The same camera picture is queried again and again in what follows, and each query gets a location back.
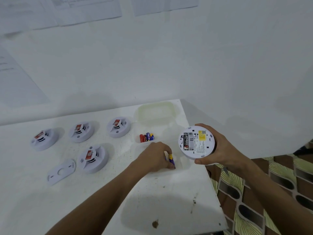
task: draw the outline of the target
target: white wall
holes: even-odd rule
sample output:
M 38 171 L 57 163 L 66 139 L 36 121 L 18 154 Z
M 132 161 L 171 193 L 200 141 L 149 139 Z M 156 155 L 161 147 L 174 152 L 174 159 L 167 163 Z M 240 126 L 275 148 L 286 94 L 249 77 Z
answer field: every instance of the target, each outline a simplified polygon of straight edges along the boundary
M 120 4 L 121 18 L 5 39 L 51 103 L 0 103 L 0 124 L 181 98 L 190 123 L 246 153 L 313 137 L 313 0 L 200 0 L 139 17 Z

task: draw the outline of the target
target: white table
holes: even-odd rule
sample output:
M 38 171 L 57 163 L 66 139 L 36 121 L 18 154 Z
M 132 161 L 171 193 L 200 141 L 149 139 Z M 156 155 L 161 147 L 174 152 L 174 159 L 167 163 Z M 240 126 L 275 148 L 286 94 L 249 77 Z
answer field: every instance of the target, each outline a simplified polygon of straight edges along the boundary
M 172 100 L 176 122 L 188 122 L 180 100 Z M 107 122 L 116 116 L 133 121 L 139 106 L 129 106 L 0 127 L 0 234 L 44 234 L 62 217 L 122 172 L 138 155 L 131 131 L 110 138 Z M 68 130 L 77 122 L 91 121 L 95 134 L 85 142 L 69 141 Z M 56 128 L 59 140 L 35 152 L 30 139 L 39 131 Z M 86 147 L 102 144 L 109 152 L 107 165 L 95 174 L 79 168 L 49 187 L 47 172 L 65 159 L 77 159 Z M 158 228 L 152 222 L 158 220 Z M 204 166 L 190 161 L 187 169 L 149 174 L 129 193 L 104 234 L 200 234 L 226 229 L 224 214 Z

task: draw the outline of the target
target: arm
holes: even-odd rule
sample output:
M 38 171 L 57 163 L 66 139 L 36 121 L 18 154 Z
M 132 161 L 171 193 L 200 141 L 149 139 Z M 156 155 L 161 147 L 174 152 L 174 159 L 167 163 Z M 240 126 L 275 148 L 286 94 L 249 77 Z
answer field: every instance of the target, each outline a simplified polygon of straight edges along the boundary
M 169 146 L 152 142 L 121 174 L 92 194 L 54 225 L 46 235 L 102 234 L 131 189 L 147 173 L 162 168 L 174 169 L 164 158 Z
M 273 182 L 252 160 L 239 152 L 224 135 L 208 125 L 197 125 L 214 135 L 217 147 L 213 154 L 196 159 L 196 164 L 220 163 L 244 178 L 281 234 L 313 234 L 313 214 Z

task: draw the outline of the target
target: hand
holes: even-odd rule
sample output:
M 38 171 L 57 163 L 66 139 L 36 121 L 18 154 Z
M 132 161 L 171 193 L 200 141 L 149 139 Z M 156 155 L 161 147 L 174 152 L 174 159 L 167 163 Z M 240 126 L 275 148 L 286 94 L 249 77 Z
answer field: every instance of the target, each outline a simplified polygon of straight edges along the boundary
M 220 163 L 236 174 L 242 174 L 245 166 L 252 161 L 237 150 L 224 135 L 217 132 L 211 126 L 205 124 L 195 124 L 208 129 L 214 136 L 216 149 L 214 153 L 195 160 L 195 164 L 208 165 Z
M 137 162 L 142 167 L 146 167 L 148 172 L 156 172 L 163 168 L 174 169 L 174 165 L 165 160 L 164 151 L 172 154 L 169 146 L 162 142 L 152 142 L 150 145 L 138 156 Z

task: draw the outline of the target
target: red warning label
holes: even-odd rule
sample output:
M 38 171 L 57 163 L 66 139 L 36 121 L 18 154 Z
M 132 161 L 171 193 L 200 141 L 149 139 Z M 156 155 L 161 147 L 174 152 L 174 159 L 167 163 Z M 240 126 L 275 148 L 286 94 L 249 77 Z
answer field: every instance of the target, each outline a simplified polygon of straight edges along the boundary
M 81 124 L 76 125 L 75 131 L 78 131 L 80 129 Z
M 120 120 L 115 120 L 113 126 L 117 126 L 119 122 L 120 122 Z
M 91 156 L 92 156 L 92 151 L 89 150 L 89 151 L 87 152 L 87 155 L 86 155 L 86 160 L 91 159 Z
M 36 139 L 38 139 L 41 135 L 43 135 L 44 134 L 44 131 L 41 131 L 39 134 L 37 134 L 36 136 L 35 136 L 35 138 Z

